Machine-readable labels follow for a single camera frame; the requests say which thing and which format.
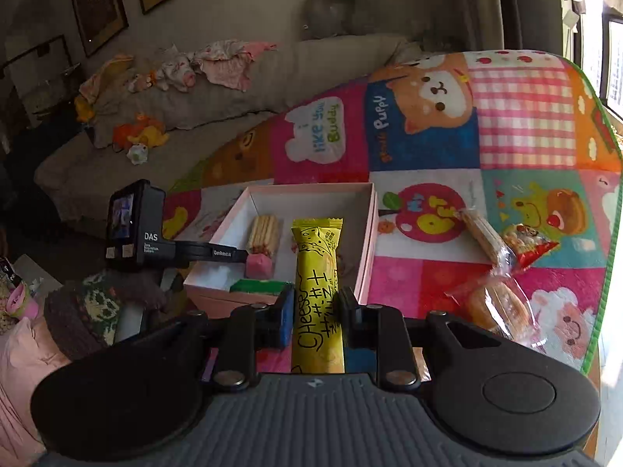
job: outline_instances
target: plastic-wrapped snack stick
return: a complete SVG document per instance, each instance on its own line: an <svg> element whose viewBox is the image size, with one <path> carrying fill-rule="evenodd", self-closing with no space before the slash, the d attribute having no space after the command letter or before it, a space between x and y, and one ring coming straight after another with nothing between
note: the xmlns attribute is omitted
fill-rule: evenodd
<svg viewBox="0 0 623 467"><path fill-rule="evenodd" d="M333 308L338 290L335 249L341 228L341 219L295 219L292 223L298 246L292 372L344 373L342 328Z"/></svg>

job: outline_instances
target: pink plastic object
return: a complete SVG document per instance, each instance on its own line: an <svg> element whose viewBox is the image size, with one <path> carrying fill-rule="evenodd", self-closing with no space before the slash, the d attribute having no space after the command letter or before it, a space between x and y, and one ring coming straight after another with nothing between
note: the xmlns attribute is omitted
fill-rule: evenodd
<svg viewBox="0 0 623 467"><path fill-rule="evenodd" d="M18 318L30 318L35 320L39 313L39 304L30 296L28 286L23 282L18 284L6 301L6 312L9 316Z"/></svg>
<svg viewBox="0 0 623 467"><path fill-rule="evenodd" d="M269 257L263 253L247 257L247 267L244 272L247 279L265 281L266 279L272 279L272 274L272 260Z"/></svg>

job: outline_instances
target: sofa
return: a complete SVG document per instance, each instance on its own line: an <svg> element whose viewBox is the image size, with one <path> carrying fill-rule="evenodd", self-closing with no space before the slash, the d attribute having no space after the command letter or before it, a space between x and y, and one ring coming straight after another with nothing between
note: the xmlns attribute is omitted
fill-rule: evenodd
<svg viewBox="0 0 623 467"><path fill-rule="evenodd" d="M110 97L103 96L107 107L96 116L93 141L80 132L41 163L35 182L62 221L104 237L108 201L115 191L138 179L169 190L199 160L274 114L385 64L422 55L416 43L397 35L311 40L264 52L250 67L251 87L245 93L197 76L190 93L151 88L124 94L116 111L110 110ZM161 118L170 138L150 149L147 163L133 165L110 144L114 125L131 122L139 110Z"/></svg>

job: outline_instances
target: gray ribbed surface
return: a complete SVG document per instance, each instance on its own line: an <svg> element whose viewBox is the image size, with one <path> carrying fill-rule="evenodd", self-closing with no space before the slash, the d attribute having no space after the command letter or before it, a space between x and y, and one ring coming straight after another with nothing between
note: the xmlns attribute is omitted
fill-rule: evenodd
<svg viewBox="0 0 623 467"><path fill-rule="evenodd" d="M595 466L579 452L555 460L489 459L448 439L413 397L386 393L368 376L262 377L210 405L186 438L128 462L86 463L55 453L39 467Z"/></svg>

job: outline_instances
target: pink checkered pattern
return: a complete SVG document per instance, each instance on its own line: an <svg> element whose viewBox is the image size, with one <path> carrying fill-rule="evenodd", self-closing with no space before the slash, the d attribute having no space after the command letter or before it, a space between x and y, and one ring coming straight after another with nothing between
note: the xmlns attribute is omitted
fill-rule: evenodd
<svg viewBox="0 0 623 467"><path fill-rule="evenodd" d="M574 99L558 68L469 71L483 169L575 166Z"/></svg>

